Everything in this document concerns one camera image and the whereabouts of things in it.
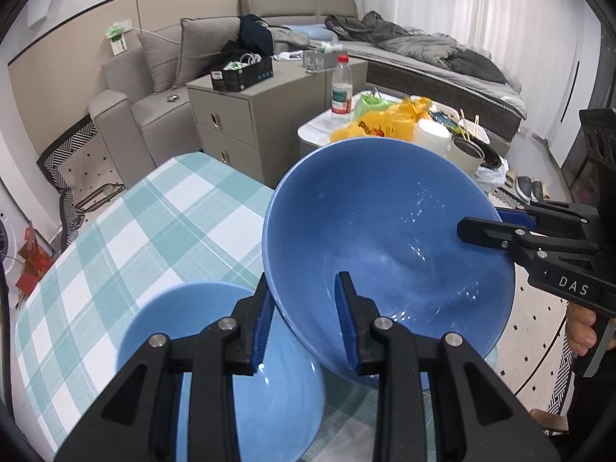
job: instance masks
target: sofa armrest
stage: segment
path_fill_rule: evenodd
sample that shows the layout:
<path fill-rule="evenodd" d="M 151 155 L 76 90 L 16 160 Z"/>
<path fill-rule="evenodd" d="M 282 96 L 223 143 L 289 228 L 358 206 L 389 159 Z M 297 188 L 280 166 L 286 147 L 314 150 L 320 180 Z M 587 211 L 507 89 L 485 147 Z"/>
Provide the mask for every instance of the sofa armrest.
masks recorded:
<path fill-rule="evenodd" d="M 99 130 L 122 182 L 132 187 L 147 176 L 155 165 L 141 129 L 132 117 L 128 97 L 114 90 L 103 90 L 87 104 L 90 118 Z"/>

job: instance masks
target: water bottle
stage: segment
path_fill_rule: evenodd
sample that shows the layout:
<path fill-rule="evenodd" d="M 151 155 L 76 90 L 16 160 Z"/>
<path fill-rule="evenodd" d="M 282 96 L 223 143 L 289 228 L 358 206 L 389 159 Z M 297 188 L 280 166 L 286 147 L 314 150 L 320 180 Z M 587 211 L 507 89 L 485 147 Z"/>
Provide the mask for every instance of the water bottle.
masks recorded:
<path fill-rule="evenodd" d="M 339 55 L 338 66 L 331 77 L 331 115 L 341 121 L 350 118 L 353 98 L 353 78 L 349 67 L 349 56 Z"/>

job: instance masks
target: grey pillow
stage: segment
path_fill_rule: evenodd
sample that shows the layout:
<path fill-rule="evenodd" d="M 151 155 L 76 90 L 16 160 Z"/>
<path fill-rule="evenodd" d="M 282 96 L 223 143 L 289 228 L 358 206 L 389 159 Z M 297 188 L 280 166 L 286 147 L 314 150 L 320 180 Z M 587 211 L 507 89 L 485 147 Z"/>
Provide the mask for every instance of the grey pillow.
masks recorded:
<path fill-rule="evenodd" d="M 210 17 L 181 21 L 182 47 L 175 86 L 184 87 L 220 53 L 229 40 L 239 36 L 239 17 Z"/>
<path fill-rule="evenodd" d="M 146 52 L 146 60 L 154 82 L 154 92 L 160 94 L 170 89 L 176 79 L 182 26 L 176 24 L 175 26 L 165 27 L 156 31 L 156 34 L 162 36 L 162 38 L 150 33 L 139 33 L 137 36 Z"/>

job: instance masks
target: mattress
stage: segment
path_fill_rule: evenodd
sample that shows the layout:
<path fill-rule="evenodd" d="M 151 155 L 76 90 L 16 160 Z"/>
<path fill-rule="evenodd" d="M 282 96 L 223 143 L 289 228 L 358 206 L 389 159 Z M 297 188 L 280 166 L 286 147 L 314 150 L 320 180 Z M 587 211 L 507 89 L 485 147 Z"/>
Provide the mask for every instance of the mattress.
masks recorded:
<path fill-rule="evenodd" d="M 389 64 L 390 66 L 403 67 L 405 69 L 411 69 L 422 74 L 426 74 L 440 81 L 453 84 L 457 87 L 464 87 L 466 89 L 478 92 L 486 95 L 494 100 L 501 101 L 507 106 L 512 107 L 520 117 L 526 119 L 528 111 L 526 104 L 519 96 L 519 94 L 510 85 L 501 85 L 498 83 L 487 82 L 480 80 L 473 76 L 467 76 L 459 74 L 447 69 L 432 66 L 410 57 L 394 54 L 383 49 L 379 49 L 376 45 L 366 42 L 341 42 L 344 48 L 349 52 L 352 57 L 357 57 L 366 60 L 375 60 Z"/>

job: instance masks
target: light blue bowl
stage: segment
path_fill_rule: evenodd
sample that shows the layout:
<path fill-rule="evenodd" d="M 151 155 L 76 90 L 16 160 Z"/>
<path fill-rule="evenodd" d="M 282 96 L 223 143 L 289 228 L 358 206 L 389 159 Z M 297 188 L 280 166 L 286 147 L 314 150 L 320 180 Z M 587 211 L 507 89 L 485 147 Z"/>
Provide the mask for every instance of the light blue bowl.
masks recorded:
<path fill-rule="evenodd" d="M 500 220 L 466 174 L 426 149 L 381 137 L 318 149 L 285 175 L 266 214 L 263 259 L 278 310 L 323 365 L 360 384 L 377 380 L 347 363 L 339 271 L 382 315 L 419 335 L 458 332 L 486 357 L 511 313 L 515 271 L 506 254 L 460 241 L 466 216 Z"/>
<path fill-rule="evenodd" d="M 201 332 L 229 316 L 235 302 L 252 295 L 242 286 L 201 281 L 162 292 L 128 327 L 118 353 L 118 370 L 154 333 L 172 339 Z M 186 462 L 190 375 L 182 382 L 177 462 Z M 315 439 L 325 410 L 319 364 L 275 311 L 266 355 L 253 377 L 233 376 L 235 418 L 242 462 L 295 462 Z"/>

